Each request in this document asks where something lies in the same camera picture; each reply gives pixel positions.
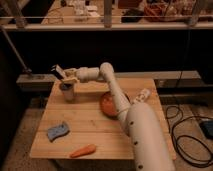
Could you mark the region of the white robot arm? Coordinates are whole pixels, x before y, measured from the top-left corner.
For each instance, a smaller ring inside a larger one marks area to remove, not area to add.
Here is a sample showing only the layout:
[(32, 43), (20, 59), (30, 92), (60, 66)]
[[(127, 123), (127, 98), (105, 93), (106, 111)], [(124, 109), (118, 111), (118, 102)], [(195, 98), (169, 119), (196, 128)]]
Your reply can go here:
[(136, 171), (175, 171), (160, 121), (145, 102), (148, 94), (140, 92), (129, 102), (114, 75), (113, 66), (69, 68), (64, 71), (66, 83), (105, 81), (111, 92), (117, 117), (124, 132), (131, 138)]

